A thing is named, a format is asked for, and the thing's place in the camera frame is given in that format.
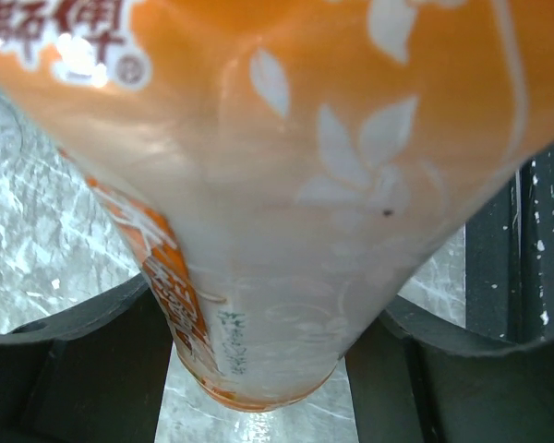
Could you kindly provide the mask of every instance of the bottle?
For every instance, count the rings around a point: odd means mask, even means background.
[[[0,84],[200,385],[268,411],[554,138],[554,2],[0,0]]]

